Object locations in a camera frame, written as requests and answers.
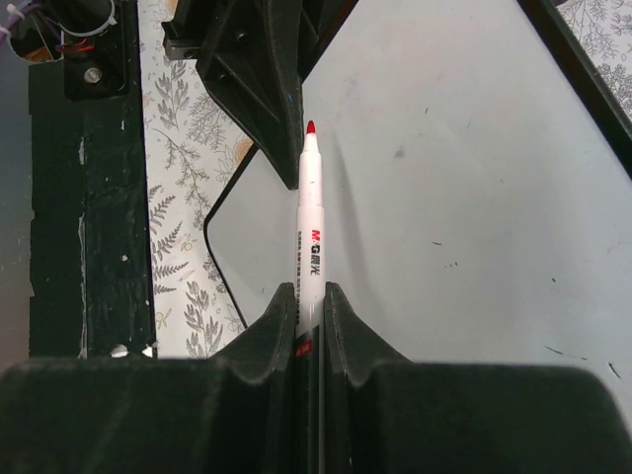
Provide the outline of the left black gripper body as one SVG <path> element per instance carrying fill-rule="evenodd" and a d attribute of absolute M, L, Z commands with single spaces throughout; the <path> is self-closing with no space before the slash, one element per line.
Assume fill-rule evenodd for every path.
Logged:
<path fill-rule="evenodd" d="M 173 19 L 162 23 L 167 58 L 210 61 L 235 52 L 236 6 L 236 1 L 179 1 Z"/>

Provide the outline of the red white marker pen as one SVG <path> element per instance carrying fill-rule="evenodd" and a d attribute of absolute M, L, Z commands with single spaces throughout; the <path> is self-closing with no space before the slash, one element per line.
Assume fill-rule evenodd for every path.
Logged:
<path fill-rule="evenodd" d="M 311 120 L 299 157 L 295 230 L 296 466 L 300 473 L 324 471 L 321 365 L 326 283 L 322 170 L 316 126 Z"/>

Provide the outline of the white whiteboard black frame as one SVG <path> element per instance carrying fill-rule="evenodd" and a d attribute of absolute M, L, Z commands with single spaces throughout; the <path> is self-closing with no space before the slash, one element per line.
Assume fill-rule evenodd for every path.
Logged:
<path fill-rule="evenodd" d="M 631 139 L 528 1 L 360 1 L 303 85 L 327 277 L 419 360 L 631 375 Z"/>

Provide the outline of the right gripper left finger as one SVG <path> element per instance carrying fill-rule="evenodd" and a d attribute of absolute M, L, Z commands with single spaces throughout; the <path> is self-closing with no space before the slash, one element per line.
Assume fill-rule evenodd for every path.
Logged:
<path fill-rule="evenodd" d="M 295 298 L 208 359 L 32 359 L 1 379 L 5 473 L 291 473 Z"/>

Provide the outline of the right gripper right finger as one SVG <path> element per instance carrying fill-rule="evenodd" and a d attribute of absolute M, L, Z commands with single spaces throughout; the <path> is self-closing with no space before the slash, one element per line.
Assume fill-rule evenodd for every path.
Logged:
<path fill-rule="evenodd" d="M 406 359 L 325 297 L 329 473 L 627 473 L 631 436 L 606 387 L 566 366 Z"/>

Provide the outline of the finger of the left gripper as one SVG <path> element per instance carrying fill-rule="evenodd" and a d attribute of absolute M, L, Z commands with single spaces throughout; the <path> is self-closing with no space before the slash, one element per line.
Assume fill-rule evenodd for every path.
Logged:
<path fill-rule="evenodd" d="M 344 22 L 357 0 L 303 0 L 297 44 L 298 75 L 306 79 Z"/>
<path fill-rule="evenodd" d="M 199 78 L 290 190 L 303 143 L 299 1 L 205 1 Z"/>

